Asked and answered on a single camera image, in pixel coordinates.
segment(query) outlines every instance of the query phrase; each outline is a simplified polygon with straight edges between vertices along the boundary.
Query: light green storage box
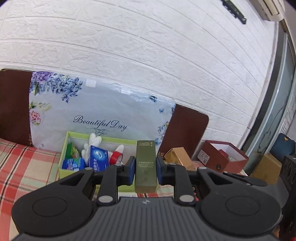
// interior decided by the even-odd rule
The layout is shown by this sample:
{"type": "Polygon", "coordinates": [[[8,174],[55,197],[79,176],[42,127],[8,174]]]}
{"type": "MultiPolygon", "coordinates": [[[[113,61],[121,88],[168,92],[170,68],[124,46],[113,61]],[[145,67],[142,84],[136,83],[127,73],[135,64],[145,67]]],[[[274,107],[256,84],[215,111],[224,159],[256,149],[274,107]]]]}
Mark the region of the light green storage box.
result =
{"type": "MultiPolygon", "coordinates": [[[[67,145],[68,143],[71,143],[71,142],[74,143],[79,153],[81,154],[81,150],[83,150],[83,145],[89,142],[89,135],[77,133],[77,132],[71,132],[71,131],[67,132],[61,158],[59,160],[59,178],[60,179],[74,173],[73,171],[62,169],[63,160],[65,159],[65,155],[66,155],[67,145]]],[[[125,164],[128,161],[130,156],[136,156],[137,141],[112,138],[112,137],[102,137],[102,143],[100,144],[100,148],[108,151],[115,151],[115,149],[120,144],[124,145],[122,162],[125,164]]],[[[125,185],[120,186],[118,187],[118,191],[119,192],[135,192],[134,183],[131,186],[125,186],[125,185]]]]}

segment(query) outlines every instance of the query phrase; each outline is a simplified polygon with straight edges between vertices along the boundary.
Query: plaid bedsheet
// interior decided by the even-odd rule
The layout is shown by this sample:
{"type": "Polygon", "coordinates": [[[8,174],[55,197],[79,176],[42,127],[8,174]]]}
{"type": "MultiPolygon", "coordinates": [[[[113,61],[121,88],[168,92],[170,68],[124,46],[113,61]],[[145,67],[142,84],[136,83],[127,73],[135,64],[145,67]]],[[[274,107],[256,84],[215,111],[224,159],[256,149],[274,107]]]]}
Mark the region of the plaid bedsheet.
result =
{"type": "MultiPolygon", "coordinates": [[[[11,218],[11,209],[21,196],[58,179],[60,153],[23,146],[0,138],[0,241],[18,235],[11,218]]],[[[199,161],[195,167],[203,166],[199,161]]],[[[156,193],[137,194],[119,192],[119,196],[173,196],[173,186],[160,186],[156,193]]]]}

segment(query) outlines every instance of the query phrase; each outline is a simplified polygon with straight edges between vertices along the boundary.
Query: blue tissue box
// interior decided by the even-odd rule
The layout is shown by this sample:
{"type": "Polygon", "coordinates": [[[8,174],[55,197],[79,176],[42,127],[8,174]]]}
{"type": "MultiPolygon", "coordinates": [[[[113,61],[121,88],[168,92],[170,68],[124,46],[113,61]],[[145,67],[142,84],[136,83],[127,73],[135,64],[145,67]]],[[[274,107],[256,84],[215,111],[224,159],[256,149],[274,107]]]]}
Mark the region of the blue tissue box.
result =
{"type": "Polygon", "coordinates": [[[104,171],[109,166],[108,152],[101,148],[90,146],[89,148],[89,167],[95,172],[104,171]]]}
{"type": "Polygon", "coordinates": [[[69,171],[79,171],[86,167],[83,158],[70,158],[65,159],[62,164],[62,169],[66,169],[69,171]]]}

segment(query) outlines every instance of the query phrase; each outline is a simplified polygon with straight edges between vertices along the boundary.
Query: olive green box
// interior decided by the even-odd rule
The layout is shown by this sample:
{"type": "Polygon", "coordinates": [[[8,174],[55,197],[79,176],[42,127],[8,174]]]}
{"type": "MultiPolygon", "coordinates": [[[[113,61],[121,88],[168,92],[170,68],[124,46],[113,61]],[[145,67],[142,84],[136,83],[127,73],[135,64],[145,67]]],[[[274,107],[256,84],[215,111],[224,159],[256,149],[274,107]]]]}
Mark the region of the olive green box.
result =
{"type": "Polygon", "coordinates": [[[136,193],[154,193],[157,188],[155,141],[137,141],[136,193]]]}
{"type": "MultiPolygon", "coordinates": [[[[68,131],[66,133],[66,138],[65,138],[63,150],[61,153],[61,158],[59,160],[59,169],[58,169],[59,170],[59,179],[64,178],[64,177],[69,176],[72,173],[74,173],[74,171],[62,169],[63,160],[65,159],[65,156],[66,156],[67,145],[68,145],[68,143],[71,143],[71,142],[74,143],[74,145],[77,147],[78,151],[81,153],[84,143],[89,142],[89,134],[83,134],[83,133],[77,133],[77,132],[71,132],[71,131],[68,131]]],[[[102,137],[102,143],[100,144],[100,147],[103,149],[104,148],[107,149],[107,147],[109,147],[111,149],[108,149],[108,150],[112,151],[112,149],[115,150],[115,148],[120,144],[123,144],[125,147],[125,150],[123,152],[124,159],[128,160],[130,156],[135,156],[136,145],[137,145],[137,141],[135,141],[135,140],[126,140],[126,139],[119,139],[119,138],[112,138],[112,137],[102,137]]],[[[126,186],[126,185],[120,186],[120,187],[118,187],[118,191],[119,192],[134,192],[135,191],[134,183],[131,186],[126,186]]]]}

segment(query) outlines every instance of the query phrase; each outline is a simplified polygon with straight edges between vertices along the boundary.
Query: dark red box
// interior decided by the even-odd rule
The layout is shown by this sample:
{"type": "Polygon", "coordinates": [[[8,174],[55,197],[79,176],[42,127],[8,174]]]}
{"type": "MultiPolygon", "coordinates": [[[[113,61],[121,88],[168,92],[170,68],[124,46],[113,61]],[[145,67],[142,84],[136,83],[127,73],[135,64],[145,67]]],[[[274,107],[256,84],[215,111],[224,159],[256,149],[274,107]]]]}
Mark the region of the dark red box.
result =
{"type": "Polygon", "coordinates": [[[230,142],[205,141],[197,158],[208,168],[217,172],[240,173],[249,158],[230,142]]]}

